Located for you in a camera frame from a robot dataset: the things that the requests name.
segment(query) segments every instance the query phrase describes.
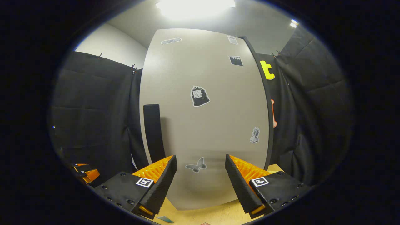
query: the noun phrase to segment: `trash bag sticker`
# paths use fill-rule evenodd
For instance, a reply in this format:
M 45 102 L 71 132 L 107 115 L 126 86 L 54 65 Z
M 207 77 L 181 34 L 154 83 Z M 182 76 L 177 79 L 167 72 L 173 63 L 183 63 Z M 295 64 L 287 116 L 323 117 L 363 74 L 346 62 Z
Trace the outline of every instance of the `trash bag sticker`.
M 239 45 L 238 40 L 235 37 L 227 35 L 228 40 L 231 44 Z
M 259 138 L 258 135 L 260 134 L 260 129 L 258 127 L 254 127 L 253 129 L 253 136 L 250 138 L 251 143 L 257 143 Z
M 193 86 L 190 91 L 190 97 L 192 98 L 194 107 L 199 107 L 210 102 L 206 90 L 200 86 Z
M 204 163 L 204 157 L 201 157 L 199 159 L 199 161 L 197 161 L 197 165 L 190 164 L 190 165 L 186 165 L 185 167 L 193 170 L 193 172 L 195 172 L 195 173 L 198 173 L 198 172 L 200 172 L 201 169 L 206 169 L 207 165 Z
M 230 63 L 232 63 L 233 65 L 243 66 L 240 56 L 229 56 L 229 59 L 230 59 Z

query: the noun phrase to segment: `gray panel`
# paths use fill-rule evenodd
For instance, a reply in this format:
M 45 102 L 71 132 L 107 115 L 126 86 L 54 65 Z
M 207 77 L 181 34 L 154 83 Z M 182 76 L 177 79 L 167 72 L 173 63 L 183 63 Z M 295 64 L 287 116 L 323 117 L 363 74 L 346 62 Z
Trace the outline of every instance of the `gray panel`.
M 161 44 L 181 38 L 179 42 Z M 199 209 L 237 199 L 225 171 L 230 154 L 264 167 L 268 149 L 268 110 L 260 72 L 244 40 L 193 29 L 157 30 L 147 51 L 140 85 L 140 123 L 147 157 L 143 105 L 159 104 L 166 155 L 178 170 L 167 198 L 178 210 Z M 231 63 L 240 56 L 243 66 Z M 210 102 L 193 106 L 193 86 Z M 251 143 L 253 128 L 259 141 Z M 198 173 L 185 168 L 205 158 Z

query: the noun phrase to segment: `clapperboard sticker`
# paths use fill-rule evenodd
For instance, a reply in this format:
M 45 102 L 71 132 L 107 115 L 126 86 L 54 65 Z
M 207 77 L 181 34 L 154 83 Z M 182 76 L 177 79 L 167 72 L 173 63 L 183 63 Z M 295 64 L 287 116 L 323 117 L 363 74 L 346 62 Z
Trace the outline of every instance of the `clapperboard sticker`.
M 269 184 L 269 182 L 265 179 L 265 177 L 259 177 L 251 180 L 256 187 L 263 186 Z
M 148 188 L 153 183 L 153 181 L 154 180 L 142 177 L 142 178 L 140 178 L 140 180 L 138 182 L 136 182 L 136 184 Z
M 235 37 L 227 35 L 228 40 L 231 44 L 239 45 L 238 40 Z
M 233 65 L 243 66 L 240 56 L 229 56 L 229 59 L 230 59 L 230 63 L 232 63 Z

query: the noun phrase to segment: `black fabric backdrop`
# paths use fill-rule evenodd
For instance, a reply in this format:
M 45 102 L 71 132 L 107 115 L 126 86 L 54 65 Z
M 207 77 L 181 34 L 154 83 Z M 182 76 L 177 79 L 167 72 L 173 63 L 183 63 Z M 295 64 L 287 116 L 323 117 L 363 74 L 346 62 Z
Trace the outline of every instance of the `black fabric backdrop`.
M 89 163 L 97 186 L 146 166 L 139 121 L 141 71 L 82 52 L 66 58 L 54 89 L 50 129 L 67 163 Z
M 328 177 L 343 160 L 355 124 L 355 107 L 346 76 L 330 51 L 298 27 L 271 64 L 268 80 L 274 99 L 273 152 L 270 164 L 309 185 Z

